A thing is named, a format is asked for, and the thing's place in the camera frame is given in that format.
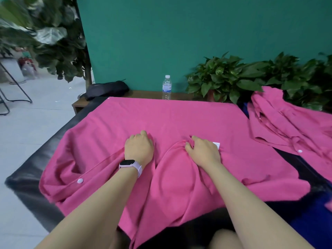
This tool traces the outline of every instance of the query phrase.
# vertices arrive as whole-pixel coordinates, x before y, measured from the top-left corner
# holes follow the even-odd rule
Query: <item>person's left hand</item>
[[[125,143],[125,159],[135,160],[142,169],[151,162],[154,152],[152,140],[147,137],[146,131],[142,130],[141,134],[132,135]]]

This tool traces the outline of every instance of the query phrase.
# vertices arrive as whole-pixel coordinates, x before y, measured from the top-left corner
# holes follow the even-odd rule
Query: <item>black pouch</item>
[[[86,100],[93,100],[95,97],[121,97],[129,91],[127,84],[121,80],[104,84],[92,84],[83,95]]]

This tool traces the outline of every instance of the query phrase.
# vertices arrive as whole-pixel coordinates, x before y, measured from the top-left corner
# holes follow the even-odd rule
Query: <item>watch face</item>
[[[135,163],[135,160],[123,160],[120,165],[131,165],[133,163]]]

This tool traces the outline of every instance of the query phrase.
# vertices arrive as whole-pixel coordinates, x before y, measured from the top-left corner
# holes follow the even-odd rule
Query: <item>water bottle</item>
[[[170,75],[165,75],[163,82],[163,100],[170,100],[172,92],[172,81]]]

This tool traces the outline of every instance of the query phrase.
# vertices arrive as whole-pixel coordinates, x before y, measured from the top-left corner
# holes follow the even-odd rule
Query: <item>green wall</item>
[[[332,53],[332,0],[78,0],[97,83],[173,92],[184,75],[226,51],[245,61],[281,51],[303,61]]]

